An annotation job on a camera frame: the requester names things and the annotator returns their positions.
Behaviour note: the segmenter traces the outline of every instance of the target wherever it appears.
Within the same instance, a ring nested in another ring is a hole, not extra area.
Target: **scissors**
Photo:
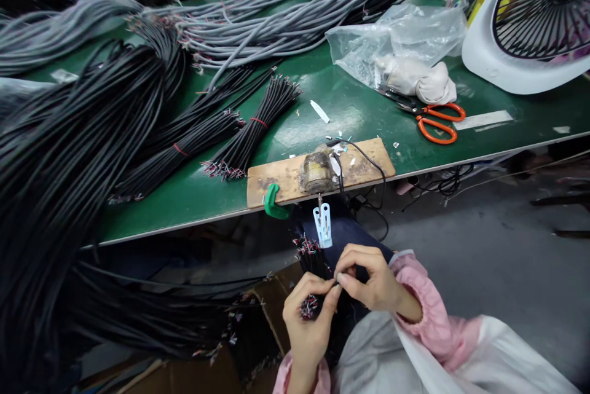
[[[409,114],[413,114],[416,117],[416,120],[418,121],[418,128],[420,129],[420,132],[429,141],[440,145],[450,145],[457,140],[457,132],[453,128],[443,125],[435,120],[427,119],[426,117],[424,117],[424,115],[438,117],[439,119],[449,120],[451,122],[461,122],[462,120],[465,120],[467,114],[465,110],[461,108],[459,105],[455,103],[448,103],[446,105],[428,105],[427,107],[422,108],[415,99],[400,94],[384,85],[379,87],[377,91],[386,98],[394,101],[400,110],[405,111]],[[448,114],[435,111],[434,108],[438,107],[451,108],[457,111],[459,113],[459,116],[450,116]],[[444,131],[445,133],[448,133],[450,135],[450,139],[435,138],[432,134],[428,132],[428,130],[426,129],[426,125],[431,125],[432,127],[436,127]]]

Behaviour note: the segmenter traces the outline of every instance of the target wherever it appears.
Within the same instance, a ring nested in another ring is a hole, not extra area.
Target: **gray cable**
[[[138,14],[135,0],[78,0],[62,12],[32,12],[0,20],[0,76],[14,76],[66,55]]]
[[[209,91],[223,72],[270,57],[293,56],[325,41],[325,32],[341,24],[367,0],[311,0],[261,17],[284,0],[228,0],[202,6],[146,9],[143,15],[176,24],[180,41],[194,54],[194,66],[216,69]]]

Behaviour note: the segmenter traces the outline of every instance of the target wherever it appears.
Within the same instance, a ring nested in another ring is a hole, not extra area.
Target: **hand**
[[[334,282],[335,279],[323,280],[306,272],[285,300],[283,319],[291,341],[292,373],[297,369],[298,372],[313,374],[315,377],[316,369],[328,348],[332,317],[342,292],[340,285],[332,287]],[[326,294],[320,315],[315,321],[302,320],[299,312],[301,303],[310,294]]]
[[[367,268],[369,281],[366,284],[356,279],[356,265]],[[336,264],[334,275],[350,297],[360,301],[371,311],[389,311],[394,314],[398,312],[407,293],[396,280],[378,248],[349,243]]]

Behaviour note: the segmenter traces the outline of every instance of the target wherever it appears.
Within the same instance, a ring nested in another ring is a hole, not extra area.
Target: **orange scissors handle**
[[[459,116],[449,116],[448,114],[434,111],[434,108],[437,107],[451,108],[457,111],[459,113]],[[465,118],[467,117],[467,113],[465,112],[465,110],[455,103],[449,103],[445,105],[428,105],[426,108],[423,109],[423,111],[424,113],[429,114],[431,116],[438,117],[439,119],[450,120],[451,122],[461,122],[462,120],[465,120]]]
[[[427,119],[422,116],[417,116],[416,120],[418,121],[418,128],[420,129],[420,131],[422,132],[424,137],[431,142],[438,143],[439,145],[450,145],[457,140],[457,132],[455,130],[453,130],[452,128],[447,127],[446,125],[441,124],[440,122],[437,122],[437,121],[431,120],[431,119]],[[435,138],[432,134],[430,134],[428,132],[428,130],[426,129],[426,125],[431,125],[433,127],[436,127],[438,129],[444,131],[445,133],[448,133],[450,135],[450,139],[437,139],[437,138]]]

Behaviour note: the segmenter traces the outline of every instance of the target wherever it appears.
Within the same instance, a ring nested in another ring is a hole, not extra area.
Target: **green workbench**
[[[443,5],[442,0],[411,2]],[[138,39],[119,29],[95,39],[78,52],[27,78],[51,81],[49,74],[57,68],[77,73],[96,45],[113,37],[132,42]],[[448,58],[445,62],[457,84],[458,103],[465,108],[468,116],[506,110],[514,120],[483,131],[482,127],[459,131],[459,138],[453,145],[431,143],[420,134],[411,116],[332,65],[329,46],[325,43],[280,65],[277,72],[300,83],[305,93],[270,128],[251,166],[285,159],[291,154],[299,156],[308,153],[324,143],[326,135],[337,136],[338,131],[342,131],[344,137],[352,136],[352,141],[381,137],[398,179],[590,133],[590,119],[587,118],[590,102],[583,93],[588,88],[588,81],[583,78],[541,95],[517,97],[471,74],[460,58]],[[189,75],[181,106],[193,100],[194,92],[206,89],[210,80],[210,73],[199,76],[193,71]],[[262,91],[255,93],[240,108],[245,119],[254,115]],[[318,117],[310,106],[310,100],[316,101],[326,111],[330,117],[329,124]],[[558,133],[555,127],[569,127],[569,133]],[[251,211],[246,205],[246,179],[222,182],[204,173],[200,163],[210,159],[217,149],[215,147],[189,162],[148,198],[109,207],[101,233],[103,243],[115,243]]]

